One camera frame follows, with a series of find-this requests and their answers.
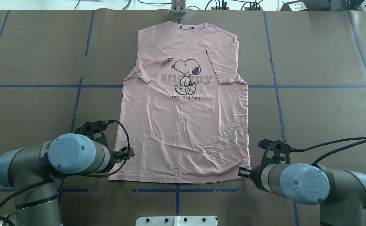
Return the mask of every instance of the metal bracket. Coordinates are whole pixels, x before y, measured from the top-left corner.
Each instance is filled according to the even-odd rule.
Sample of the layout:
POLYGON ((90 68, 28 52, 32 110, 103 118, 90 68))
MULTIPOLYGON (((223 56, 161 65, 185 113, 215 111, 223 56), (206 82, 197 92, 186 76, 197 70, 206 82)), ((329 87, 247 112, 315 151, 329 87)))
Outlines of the metal bracket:
POLYGON ((172 0, 172 14, 186 14, 186 0, 172 0))

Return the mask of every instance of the wire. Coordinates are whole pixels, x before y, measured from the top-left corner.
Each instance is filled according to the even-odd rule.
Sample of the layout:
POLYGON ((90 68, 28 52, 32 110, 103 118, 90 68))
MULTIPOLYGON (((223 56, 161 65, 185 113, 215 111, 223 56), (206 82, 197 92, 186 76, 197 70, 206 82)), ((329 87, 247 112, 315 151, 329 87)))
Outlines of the wire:
POLYGON ((209 2, 207 3, 207 5, 206 5, 206 8, 204 9, 204 10, 207 10, 207 7, 208 7, 208 5, 209 5, 209 3, 211 3, 213 0, 209 0, 209 2))
POLYGON ((172 3, 145 3, 145 2, 142 2, 140 0, 138 0, 139 3, 144 3, 144 4, 172 4, 172 3))
MULTIPOLYGON (((351 148, 351 147, 354 147, 354 146, 356 146, 356 145, 359 145, 359 144, 362 144, 362 143, 366 143, 366 137, 356 137, 356 138, 348 138, 348 139, 343 139, 344 141, 347 141, 347 140, 361 140, 361 141, 358 141, 358 142, 356 142, 356 143, 352 143, 352 144, 350 144, 350 145, 346 145, 346 146, 344 146, 344 147, 341 147, 341 148, 338 148, 338 149, 335 149, 335 150, 333 150, 333 151, 330 151, 329 153, 326 153, 326 154, 324 154, 324 155, 322 155, 321 157, 319 157, 318 159, 316 159, 315 161, 314 161, 314 163, 312 163, 311 165, 312 166, 317 166, 317 163, 319 162, 319 161, 321 161, 322 159, 324 159, 324 158, 326 158, 326 157, 328 157, 328 156, 330 156, 331 154, 333 154, 333 153, 337 153, 337 152, 340 152, 340 151, 342 151, 342 150, 345 150, 345 149, 348 149, 348 148, 351 148)), ((338 142, 340 142, 340 141, 332 141, 332 142, 329 142, 329 143, 338 143, 338 142)))
POLYGON ((130 3, 131 3, 131 2, 132 2, 132 0, 129 0, 129 2, 127 3, 127 5, 126 5, 126 6, 124 6, 122 10, 127 9, 127 7, 129 7, 129 6, 130 6, 130 3))
POLYGON ((53 182, 53 180, 46 180, 46 181, 43 181, 43 182, 39 182, 39 183, 35 183, 35 184, 32 184, 30 186, 27 186, 26 188, 24 189, 21 189, 13 194, 11 194, 10 196, 8 196, 7 198, 5 198, 1 203, 0 203, 0 208, 2 208, 2 206, 10 199, 14 198, 15 196, 25 192, 25 191, 28 191, 30 189, 33 189, 34 187, 37 187, 37 186, 41 186, 41 185, 44 185, 44 184, 47 184, 47 183, 51 183, 53 182))
POLYGON ((5 225, 14 226, 14 223, 11 222, 11 220, 9 220, 8 218, 0 216, 0 220, 2 220, 3 222, 6 222, 5 225))
POLYGON ((105 174, 105 175, 90 175, 90 174, 84 174, 84 173, 75 173, 75 174, 71 174, 72 175, 77 175, 77 176, 87 176, 87 177, 96 177, 96 178, 102 178, 102 177, 107 177, 107 176, 111 176, 117 172, 119 172, 119 170, 121 170, 124 166, 124 164, 126 163, 127 159, 129 158, 130 155, 130 139, 129 139, 129 135, 127 134, 126 129, 124 128, 124 126, 118 121, 118 120, 109 120, 110 123, 114 123, 117 122, 121 128, 123 129, 124 133, 126 134, 126 138, 127 138, 127 155, 126 158, 124 159, 123 163, 121 164, 121 166, 114 172, 109 173, 109 174, 105 174))
POLYGON ((240 8, 240 11, 243 10, 243 7, 245 6, 246 3, 250 3, 250 8, 251 8, 251 2, 245 2, 243 5, 242 5, 242 8, 240 8))
POLYGON ((197 7, 197 6, 189 6, 189 7, 187 7, 187 8, 190 8, 190 7, 196 7, 197 9, 199 9, 199 10, 201 10, 199 7, 197 7))
POLYGON ((77 3, 77 5, 76 5, 76 7, 74 7, 74 10, 76 10, 77 9, 77 6, 80 4, 80 0, 78 0, 78 3, 77 3))

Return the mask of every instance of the t-shirt sleeve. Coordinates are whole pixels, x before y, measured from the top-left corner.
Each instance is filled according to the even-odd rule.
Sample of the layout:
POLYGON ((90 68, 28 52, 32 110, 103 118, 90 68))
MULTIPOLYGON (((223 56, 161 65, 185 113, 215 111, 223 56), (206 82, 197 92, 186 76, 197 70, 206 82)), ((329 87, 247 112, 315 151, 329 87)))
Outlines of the t-shirt sleeve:
POLYGON ((243 81, 243 79, 237 73, 239 41, 236 37, 233 39, 233 42, 228 45, 207 49, 207 54, 219 84, 246 84, 246 82, 243 81))
POLYGON ((138 31, 136 65, 130 74, 124 79, 139 78, 149 83, 157 71, 172 57, 149 40, 142 32, 138 31))

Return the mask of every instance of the white wall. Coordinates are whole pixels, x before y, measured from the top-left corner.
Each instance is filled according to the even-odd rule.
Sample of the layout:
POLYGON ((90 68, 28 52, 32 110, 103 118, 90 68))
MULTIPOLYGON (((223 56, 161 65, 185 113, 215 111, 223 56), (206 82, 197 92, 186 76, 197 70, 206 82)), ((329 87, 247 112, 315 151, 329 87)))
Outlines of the white wall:
MULTIPOLYGON (((143 2, 170 2, 170 0, 141 0, 143 2)), ((209 0, 186 0, 186 6, 195 5, 200 9, 204 9, 209 0)), ((282 3, 292 2, 293 0, 279 0, 279 7, 282 3)), ((99 8, 122 9, 128 0, 81 0, 77 9, 79 10, 94 10, 99 8)), ((78 0, 0 0, 0 10, 73 10, 77 5, 78 0)), ((230 10, 240 10, 243 3, 228 1, 230 10)), ((277 10, 277 0, 263 0, 260 4, 264 10, 277 10)), ((159 4, 143 4, 137 0, 132 0, 128 9, 133 10, 152 10, 152 9, 170 9, 170 5, 159 4)))

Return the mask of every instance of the white bracket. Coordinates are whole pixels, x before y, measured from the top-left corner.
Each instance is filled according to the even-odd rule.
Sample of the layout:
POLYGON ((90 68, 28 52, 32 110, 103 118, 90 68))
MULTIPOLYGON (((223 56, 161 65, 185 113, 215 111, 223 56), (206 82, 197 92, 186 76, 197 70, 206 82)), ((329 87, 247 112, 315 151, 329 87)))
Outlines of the white bracket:
POLYGON ((172 0, 172 14, 186 14, 186 0, 172 0))
POLYGON ((139 217, 136 226, 218 226, 213 216, 139 217))

